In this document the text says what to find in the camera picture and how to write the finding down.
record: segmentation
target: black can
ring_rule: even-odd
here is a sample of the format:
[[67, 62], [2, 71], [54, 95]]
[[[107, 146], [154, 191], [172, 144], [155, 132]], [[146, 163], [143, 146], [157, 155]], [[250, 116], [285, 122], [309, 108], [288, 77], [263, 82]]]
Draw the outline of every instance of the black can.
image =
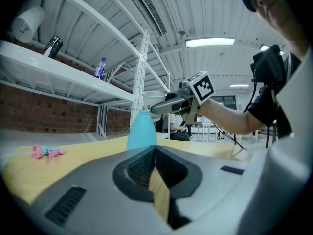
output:
[[58, 36], [54, 36], [46, 45], [44, 49], [44, 56], [55, 58], [62, 46], [63, 41], [61, 40], [61, 38], [59, 38]]

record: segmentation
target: black sleeve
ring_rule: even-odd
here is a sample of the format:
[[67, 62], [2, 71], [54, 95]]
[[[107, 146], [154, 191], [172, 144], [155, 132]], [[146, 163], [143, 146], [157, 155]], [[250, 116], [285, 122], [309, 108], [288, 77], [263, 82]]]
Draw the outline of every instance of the black sleeve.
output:
[[264, 86], [248, 111], [261, 123], [271, 126], [276, 119], [276, 105], [272, 100], [271, 90]]

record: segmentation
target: ceiling light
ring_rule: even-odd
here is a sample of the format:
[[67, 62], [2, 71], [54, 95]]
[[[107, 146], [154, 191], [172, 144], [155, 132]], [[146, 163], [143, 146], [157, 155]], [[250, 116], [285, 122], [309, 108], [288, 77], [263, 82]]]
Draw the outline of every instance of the ceiling light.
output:
[[198, 47], [198, 46], [207, 46], [207, 45], [233, 45], [235, 42], [234, 38], [227, 37], [208, 37], [208, 38], [199, 38], [193, 40], [187, 40], [185, 42], [186, 48]]
[[269, 49], [269, 46], [267, 46], [267, 45], [261, 45], [260, 46], [260, 51], [265, 51], [267, 49]]
[[231, 87], [248, 87], [249, 84], [231, 84]]

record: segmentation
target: cable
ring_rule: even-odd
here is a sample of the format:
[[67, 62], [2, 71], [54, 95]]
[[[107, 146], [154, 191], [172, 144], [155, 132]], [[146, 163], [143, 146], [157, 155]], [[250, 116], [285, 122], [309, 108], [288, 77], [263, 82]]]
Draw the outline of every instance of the cable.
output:
[[268, 131], [266, 133], [266, 145], [265, 145], [265, 148], [268, 148], [268, 141], [269, 141], [269, 127], [268, 127]]
[[246, 148], [244, 148], [241, 144], [239, 144], [232, 136], [230, 136], [229, 134], [227, 134], [225, 131], [221, 130], [219, 127], [217, 127], [216, 124], [214, 124], [215, 128], [218, 129], [223, 135], [225, 135], [226, 137], [230, 138], [231, 140], [235, 141], [235, 143], [237, 145], [239, 145], [239, 147], [242, 149], [242, 150], [245, 150], [247, 151]]
[[255, 81], [255, 73], [254, 73], [254, 70], [252, 70], [252, 74], [253, 74], [253, 82], [254, 82], [254, 87], [253, 87], [253, 93], [252, 93], [252, 97], [250, 99], [250, 102], [247, 104], [247, 106], [245, 107], [244, 109], [244, 112], [247, 111], [247, 109], [249, 108], [253, 98], [254, 98], [254, 95], [255, 95], [255, 91], [256, 91], [256, 81]]
[[17, 35], [16, 38], [14, 38], [14, 39], [12, 40], [11, 43], [15, 44], [15, 43], [17, 42], [18, 38], [20, 37], [20, 35], [23, 34], [23, 33], [26, 32], [26, 31], [28, 31], [28, 30], [29, 30], [28, 26], [27, 26], [26, 24], [22, 24], [22, 27], [20, 28], [19, 34]]

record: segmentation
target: sticker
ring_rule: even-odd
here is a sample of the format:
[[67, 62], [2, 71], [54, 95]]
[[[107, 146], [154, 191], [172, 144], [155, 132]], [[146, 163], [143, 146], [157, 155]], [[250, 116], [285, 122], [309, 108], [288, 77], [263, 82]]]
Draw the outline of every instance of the sticker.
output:
[[208, 76], [205, 76], [199, 82], [194, 85], [196, 93], [200, 99], [200, 101], [205, 100], [208, 96], [214, 93], [212, 84]]

